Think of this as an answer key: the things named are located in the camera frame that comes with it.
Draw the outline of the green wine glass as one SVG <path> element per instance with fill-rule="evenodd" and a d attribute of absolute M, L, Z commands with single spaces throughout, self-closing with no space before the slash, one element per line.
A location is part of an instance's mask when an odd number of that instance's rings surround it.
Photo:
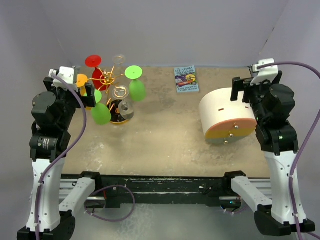
<path fill-rule="evenodd" d="M 105 104 L 101 103 L 102 93 L 99 90 L 95 90 L 94 98 L 96 102 L 95 107 L 87 106 L 86 110 L 91 113 L 91 116 L 97 125 L 108 124 L 111 121 L 112 115 L 109 108 Z"/>
<path fill-rule="evenodd" d="M 140 102 L 146 98 L 147 92 L 144 83 L 140 80 L 143 70 L 138 65 L 131 65 L 126 68 L 125 76 L 131 80 L 129 93 L 133 101 Z"/>

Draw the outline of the orange wine glass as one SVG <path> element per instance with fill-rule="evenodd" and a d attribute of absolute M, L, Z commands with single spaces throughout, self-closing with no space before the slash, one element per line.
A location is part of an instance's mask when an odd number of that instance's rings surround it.
<path fill-rule="evenodd" d="M 77 75 L 76 86 L 79 90 L 78 95 L 80 96 L 80 98 L 81 98 L 80 88 L 83 87 L 85 84 L 90 84 L 90 83 L 88 83 L 88 81 L 89 81 L 89 79 L 85 74 L 80 73 Z"/>

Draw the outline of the gold wine glass rack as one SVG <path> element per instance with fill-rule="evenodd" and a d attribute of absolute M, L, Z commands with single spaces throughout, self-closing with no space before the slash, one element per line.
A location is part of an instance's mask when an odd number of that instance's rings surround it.
<path fill-rule="evenodd" d="M 121 74 L 114 73 L 114 65 L 110 70 L 102 69 L 100 67 L 100 65 L 99 65 L 99 68 L 100 68 L 100 71 L 102 72 L 102 74 L 104 75 L 103 84 L 109 85 L 109 88 L 106 91 L 100 91 L 102 93 L 102 99 L 101 99 L 100 103 L 105 104 L 109 108 L 109 111 L 111 113 L 111 120 L 109 123 L 124 124 L 124 123 L 128 122 L 129 120 L 125 120 L 119 114 L 118 104 L 119 104 L 120 100 L 117 100 L 113 97 L 113 90 L 115 87 L 125 86 L 125 85 L 120 85 L 117 82 L 117 80 L 121 77 L 124 77 L 125 74 L 123 73 L 123 71 Z"/>

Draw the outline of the clear wine glass back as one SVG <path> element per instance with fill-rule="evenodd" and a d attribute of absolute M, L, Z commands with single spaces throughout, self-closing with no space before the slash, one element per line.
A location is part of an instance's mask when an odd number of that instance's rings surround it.
<path fill-rule="evenodd" d="M 131 120 L 134 117 L 134 107 L 129 98 L 129 89 L 124 85 L 115 86 L 112 94 L 116 100 L 120 100 L 117 107 L 119 114 L 123 119 Z"/>

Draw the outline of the clear wine glass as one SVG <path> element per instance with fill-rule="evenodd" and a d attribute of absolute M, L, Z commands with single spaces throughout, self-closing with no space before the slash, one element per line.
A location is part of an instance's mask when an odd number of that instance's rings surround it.
<path fill-rule="evenodd" d="M 113 72 L 115 74 L 121 74 L 122 73 L 122 66 L 126 62 L 126 57 L 122 54 L 117 54 L 112 58 L 112 61 L 114 64 Z"/>
<path fill-rule="evenodd" d="M 115 86 L 112 94 L 116 100 L 120 100 L 117 107 L 119 114 L 123 119 L 131 120 L 134 117 L 134 107 L 129 98 L 129 89 L 124 85 Z"/>

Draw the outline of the white round drawer box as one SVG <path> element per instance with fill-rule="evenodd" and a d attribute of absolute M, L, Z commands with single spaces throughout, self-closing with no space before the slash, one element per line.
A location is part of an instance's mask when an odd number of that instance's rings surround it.
<path fill-rule="evenodd" d="M 248 103 L 231 101 L 232 89 L 220 88 L 206 94 L 199 103 L 199 115 L 205 142 L 213 145 L 231 144 L 255 131 L 257 121 Z"/>

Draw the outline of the red wine glass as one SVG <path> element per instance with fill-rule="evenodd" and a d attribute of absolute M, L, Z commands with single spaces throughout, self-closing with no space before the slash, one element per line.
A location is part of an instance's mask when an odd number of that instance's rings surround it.
<path fill-rule="evenodd" d="M 85 65 L 89 68 L 94 68 L 92 73 L 92 83 L 96 90 L 98 91 L 106 91 L 110 86 L 103 84 L 104 75 L 100 70 L 100 64 L 102 63 L 102 58 L 99 55 L 90 55 L 85 59 Z"/>

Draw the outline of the clear wine glass front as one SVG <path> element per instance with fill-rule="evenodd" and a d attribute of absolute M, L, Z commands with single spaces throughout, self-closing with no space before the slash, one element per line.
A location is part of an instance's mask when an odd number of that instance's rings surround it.
<path fill-rule="evenodd" d="M 122 54 L 117 54 L 112 58 L 112 61 L 114 64 L 113 72 L 115 74 L 121 74 L 122 73 L 122 66 L 126 62 L 126 57 Z"/>

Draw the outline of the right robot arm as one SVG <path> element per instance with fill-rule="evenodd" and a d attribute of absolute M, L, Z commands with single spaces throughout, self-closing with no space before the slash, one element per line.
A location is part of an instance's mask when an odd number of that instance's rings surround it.
<path fill-rule="evenodd" d="M 254 213 L 259 232 L 265 236 L 287 236 L 312 233 L 315 223 L 308 219 L 301 203 L 297 171 L 298 135 L 288 121 L 296 105 L 295 93 L 278 80 L 263 80 L 256 85 L 251 79 L 232 80 L 232 102 L 243 92 L 243 103 L 249 104 L 257 121 L 256 138 L 267 161 L 271 196 L 266 197 L 240 173 L 222 183 L 228 196 L 236 193 Z"/>

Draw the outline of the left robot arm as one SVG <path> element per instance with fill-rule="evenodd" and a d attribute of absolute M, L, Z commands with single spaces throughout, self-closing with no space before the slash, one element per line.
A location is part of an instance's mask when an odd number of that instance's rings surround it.
<path fill-rule="evenodd" d="M 76 226 L 76 214 L 89 195 L 103 191 L 98 172 L 83 172 L 68 196 L 60 201 L 62 170 L 67 153 L 75 146 L 68 132 L 76 109 L 94 107 L 95 88 L 85 83 L 86 95 L 76 82 L 57 78 L 43 80 L 46 91 L 32 100 L 32 137 L 29 142 L 33 169 L 31 209 L 26 226 L 17 232 L 19 240 L 69 240 Z"/>

